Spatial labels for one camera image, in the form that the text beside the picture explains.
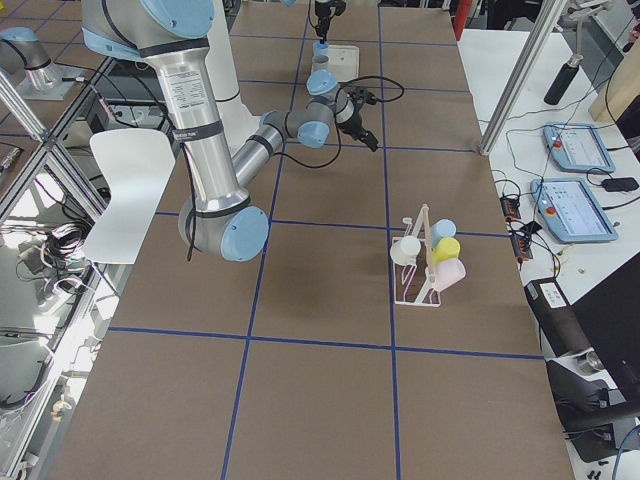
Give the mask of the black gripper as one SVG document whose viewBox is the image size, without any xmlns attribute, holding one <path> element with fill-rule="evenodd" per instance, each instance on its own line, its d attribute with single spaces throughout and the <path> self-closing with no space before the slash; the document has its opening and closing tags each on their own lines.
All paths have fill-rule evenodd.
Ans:
<svg viewBox="0 0 640 480">
<path fill-rule="evenodd" d="M 369 150 L 376 152 L 379 148 L 379 141 L 369 130 L 363 129 L 362 119 L 358 111 L 355 111 L 347 120 L 339 124 L 339 130 L 349 135 L 352 139 L 358 139 Z"/>
<path fill-rule="evenodd" d="M 314 11 L 317 17 L 316 34 L 321 44 L 325 44 L 328 34 L 328 20 L 342 15 L 346 10 L 344 0 L 315 0 Z"/>
</svg>

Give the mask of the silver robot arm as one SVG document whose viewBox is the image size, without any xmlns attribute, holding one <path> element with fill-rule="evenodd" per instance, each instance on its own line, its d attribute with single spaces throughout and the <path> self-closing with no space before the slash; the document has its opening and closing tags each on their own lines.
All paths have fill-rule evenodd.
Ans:
<svg viewBox="0 0 640 480">
<path fill-rule="evenodd" d="M 330 132 L 345 133 L 376 150 L 360 107 L 327 69 L 308 81 L 303 110 L 264 114 L 237 152 L 228 145 L 205 59 L 214 25 L 211 1 L 85 1 L 86 46 L 104 56 L 144 62 L 156 73 L 175 140 L 189 164 L 191 197 L 180 213 L 180 234 L 191 249 L 245 262 L 269 234 L 265 212 L 252 205 L 247 184 L 295 138 L 322 147 Z"/>
</svg>

